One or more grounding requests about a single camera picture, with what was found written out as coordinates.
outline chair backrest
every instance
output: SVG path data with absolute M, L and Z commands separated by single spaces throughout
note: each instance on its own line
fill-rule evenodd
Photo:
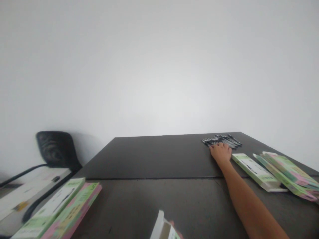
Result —
M 82 168 L 69 133 L 41 131 L 36 134 L 36 138 L 41 156 L 49 167 L 69 168 L 72 172 Z

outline pile of pens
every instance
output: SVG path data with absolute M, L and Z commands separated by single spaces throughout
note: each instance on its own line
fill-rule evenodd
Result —
M 214 138 L 206 138 L 203 139 L 202 142 L 208 147 L 218 143 L 228 144 L 232 149 L 237 149 L 238 147 L 242 146 L 241 142 L 239 142 L 230 134 L 227 134 L 227 136 L 215 134 Z

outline forearm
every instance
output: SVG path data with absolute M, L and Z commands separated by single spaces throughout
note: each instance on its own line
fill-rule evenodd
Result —
M 233 202 L 250 239 L 288 238 L 268 209 L 235 171 L 230 162 L 219 165 Z

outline hand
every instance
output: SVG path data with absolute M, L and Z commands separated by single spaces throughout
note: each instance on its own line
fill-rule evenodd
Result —
M 215 144 L 209 147 L 210 153 L 219 165 L 219 167 L 223 167 L 225 165 L 230 164 L 230 158 L 232 156 L 232 149 L 228 144 Z
M 175 228 L 174 221 L 170 221 L 169 223 L 172 224 L 172 226 Z M 177 234 L 179 235 L 180 239 L 184 239 L 183 235 L 182 235 L 179 231 L 177 231 L 176 228 L 175 228 L 175 231 L 176 231 Z

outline dark table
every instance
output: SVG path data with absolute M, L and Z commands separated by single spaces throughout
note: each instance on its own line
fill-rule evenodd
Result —
M 244 179 L 291 239 L 319 238 L 319 206 Z M 158 211 L 186 239 L 248 238 L 224 179 L 101 180 L 102 191 L 72 239 L 149 239 Z
M 284 155 L 273 148 L 241 133 L 231 132 L 243 146 L 233 153 L 262 151 Z M 215 134 L 165 135 L 114 138 L 78 173 L 88 179 L 173 179 L 173 178 L 222 178 L 222 172 L 201 140 Z M 319 172 L 291 158 L 310 176 Z M 248 177 L 236 163 L 234 168 L 242 177 Z

